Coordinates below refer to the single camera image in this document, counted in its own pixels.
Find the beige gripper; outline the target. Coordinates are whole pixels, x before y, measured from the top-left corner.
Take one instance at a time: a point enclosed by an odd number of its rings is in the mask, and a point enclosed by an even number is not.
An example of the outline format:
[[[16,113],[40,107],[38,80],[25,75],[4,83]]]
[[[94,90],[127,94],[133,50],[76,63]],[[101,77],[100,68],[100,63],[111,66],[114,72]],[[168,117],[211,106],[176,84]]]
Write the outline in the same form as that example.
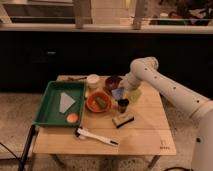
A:
[[[133,91],[138,88],[138,79],[131,73],[128,73],[124,76],[120,85],[127,91]]]

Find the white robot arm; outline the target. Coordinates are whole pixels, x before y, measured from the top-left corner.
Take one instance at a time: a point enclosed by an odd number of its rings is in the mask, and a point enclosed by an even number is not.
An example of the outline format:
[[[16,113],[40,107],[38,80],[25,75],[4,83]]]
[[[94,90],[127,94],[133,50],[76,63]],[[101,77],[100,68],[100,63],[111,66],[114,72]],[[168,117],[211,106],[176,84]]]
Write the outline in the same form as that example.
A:
[[[191,163],[191,171],[213,171],[213,100],[160,74],[155,57],[134,59],[121,86],[136,90],[142,81],[149,83],[170,103],[198,121],[198,132]]]

